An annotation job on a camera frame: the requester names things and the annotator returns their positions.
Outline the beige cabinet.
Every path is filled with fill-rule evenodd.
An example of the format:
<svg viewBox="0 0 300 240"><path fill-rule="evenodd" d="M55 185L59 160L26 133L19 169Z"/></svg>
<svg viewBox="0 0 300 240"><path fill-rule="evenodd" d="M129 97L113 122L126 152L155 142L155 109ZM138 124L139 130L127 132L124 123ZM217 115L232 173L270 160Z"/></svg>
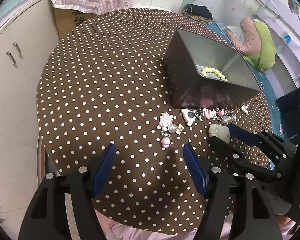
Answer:
<svg viewBox="0 0 300 240"><path fill-rule="evenodd" d="M50 0L34 0L0 29L0 226L17 239L38 187L36 90L59 37Z"/></svg>

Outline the pale green jade pendant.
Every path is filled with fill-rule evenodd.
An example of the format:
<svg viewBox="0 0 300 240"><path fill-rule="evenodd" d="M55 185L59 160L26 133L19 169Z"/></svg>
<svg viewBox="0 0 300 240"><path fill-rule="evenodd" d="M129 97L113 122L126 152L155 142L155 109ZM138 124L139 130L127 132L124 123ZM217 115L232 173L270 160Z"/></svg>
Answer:
<svg viewBox="0 0 300 240"><path fill-rule="evenodd" d="M230 129L227 126L222 126L219 124L211 124L209 126L208 133L209 133L209 137L217 137L222 141L226 142L227 144L230 144L231 133L230 133Z"/></svg>

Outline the cardboard box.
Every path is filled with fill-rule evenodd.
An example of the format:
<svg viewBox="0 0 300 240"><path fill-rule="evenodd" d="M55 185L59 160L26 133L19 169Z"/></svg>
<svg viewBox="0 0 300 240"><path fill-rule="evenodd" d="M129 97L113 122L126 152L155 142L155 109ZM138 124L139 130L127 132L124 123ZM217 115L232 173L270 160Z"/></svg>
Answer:
<svg viewBox="0 0 300 240"><path fill-rule="evenodd" d="M86 20L95 17L95 14L83 13L77 10L54 8L56 27L59 38L62 39Z"/></svg>

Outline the pink kitty charm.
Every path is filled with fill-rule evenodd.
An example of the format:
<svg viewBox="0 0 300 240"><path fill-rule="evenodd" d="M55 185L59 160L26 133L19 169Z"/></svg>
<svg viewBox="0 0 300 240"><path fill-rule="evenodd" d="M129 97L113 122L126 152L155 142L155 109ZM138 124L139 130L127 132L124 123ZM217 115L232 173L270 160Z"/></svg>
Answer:
<svg viewBox="0 0 300 240"><path fill-rule="evenodd" d="M174 115L168 112L162 112L159 117L159 123L156 127L158 130L162 130L163 132L168 131L168 127L173 123Z"/></svg>

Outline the brown polka dot tablecloth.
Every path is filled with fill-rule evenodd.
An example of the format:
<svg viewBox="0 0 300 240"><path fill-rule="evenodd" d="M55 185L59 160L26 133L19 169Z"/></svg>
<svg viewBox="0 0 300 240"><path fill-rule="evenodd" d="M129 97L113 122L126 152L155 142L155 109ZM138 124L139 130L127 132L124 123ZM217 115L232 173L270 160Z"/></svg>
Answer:
<svg viewBox="0 0 300 240"><path fill-rule="evenodd" d="M160 144L162 113L184 124L170 104L162 65L178 28L226 45L211 28L179 14L112 11L85 21L60 41L37 89L40 135L59 174L87 165L114 144L115 164L94 208L118 223L160 235L195 230L206 208L183 160L184 144L226 168L207 140L212 120L197 120L173 134L168 149Z"/></svg>

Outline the pearl bead charm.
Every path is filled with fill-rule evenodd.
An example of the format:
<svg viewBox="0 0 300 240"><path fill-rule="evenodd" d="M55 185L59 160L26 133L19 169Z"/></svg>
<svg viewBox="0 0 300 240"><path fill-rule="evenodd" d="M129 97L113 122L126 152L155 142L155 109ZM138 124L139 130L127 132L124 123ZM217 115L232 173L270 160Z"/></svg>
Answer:
<svg viewBox="0 0 300 240"><path fill-rule="evenodd" d="M178 130L178 126L175 124L169 124L167 130L169 133L175 133Z"/></svg>

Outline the folded dark clothes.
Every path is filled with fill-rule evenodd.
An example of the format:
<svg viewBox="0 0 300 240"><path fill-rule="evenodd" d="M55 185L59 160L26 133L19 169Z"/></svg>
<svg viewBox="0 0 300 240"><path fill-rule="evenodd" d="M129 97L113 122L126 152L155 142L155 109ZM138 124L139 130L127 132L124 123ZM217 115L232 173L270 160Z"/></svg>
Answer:
<svg viewBox="0 0 300 240"><path fill-rule="evenodd" d="M213 16L206 6L187 3L184 9L191 15L201 16L203 18L213 20Z"/></svg>

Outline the grey metal tin box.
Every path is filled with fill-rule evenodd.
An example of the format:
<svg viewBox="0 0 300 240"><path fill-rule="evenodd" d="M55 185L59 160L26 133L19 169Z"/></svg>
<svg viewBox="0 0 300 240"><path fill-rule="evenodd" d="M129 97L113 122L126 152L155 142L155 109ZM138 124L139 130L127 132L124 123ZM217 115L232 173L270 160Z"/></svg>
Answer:
<svg viewBox="0 0 300 240"><path fill-rule="evenodd" d="M176 109L236 109L261 92L238 51L188 30L174 32L164 70L170 102Z"/></svg>

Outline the pink and green pillow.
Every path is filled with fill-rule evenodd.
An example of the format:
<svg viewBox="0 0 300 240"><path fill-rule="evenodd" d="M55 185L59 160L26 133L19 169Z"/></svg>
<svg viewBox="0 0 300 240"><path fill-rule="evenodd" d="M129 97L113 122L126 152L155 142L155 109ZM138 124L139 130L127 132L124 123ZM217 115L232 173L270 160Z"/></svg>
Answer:
<svg viewBox="0 0 300 240"><path fill-rule="evenodd" d="M234 47L258 71L271 69L275 64L276 48L268 26L258 19L248 17L239 26L245 35L244 42L232 31L226 32Z"/></svg>

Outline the white bear charm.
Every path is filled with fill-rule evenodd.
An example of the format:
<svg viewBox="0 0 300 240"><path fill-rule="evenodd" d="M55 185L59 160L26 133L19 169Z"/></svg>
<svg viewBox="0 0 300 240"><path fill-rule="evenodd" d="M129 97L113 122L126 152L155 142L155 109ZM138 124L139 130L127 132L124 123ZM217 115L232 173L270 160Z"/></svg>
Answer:
<svg viewBox="0 0 300 240"><path fill-rule="evenodd" d="M183 108L181 110L181 113L183 115L183 119L185 120L187 126L192 126L194 121L197 118L197 111Z"/></svg>

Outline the blue bed sheet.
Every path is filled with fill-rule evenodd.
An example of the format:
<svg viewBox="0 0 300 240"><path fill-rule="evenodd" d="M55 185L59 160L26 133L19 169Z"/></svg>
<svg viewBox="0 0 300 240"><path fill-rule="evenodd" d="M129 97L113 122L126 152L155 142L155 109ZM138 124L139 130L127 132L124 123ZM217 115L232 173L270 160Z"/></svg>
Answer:
<svg viewBox="0 0 300 240"><path fill-rule="evenodd" d="M228 44L232 44L229 38L226 35L227 27L226 24L222 22L216 22L213 21L213 23L207 25L208 28L213 30L216 34L218 34L220 37L225 39ZM273 133L285 137L282 127L282 121L281 121L281 115L279 113L279 109L276 105L275 100L277 99L275 92L270 84L269 79L267 78L265 73L259 72L256 68L252 67L249 64L249 67L253 71L253 73L256 75L258 82L260 83L261 88L263 89L264 96L267 100L268 108L269 108L269 114L271 119L271 130Z"/></svg>

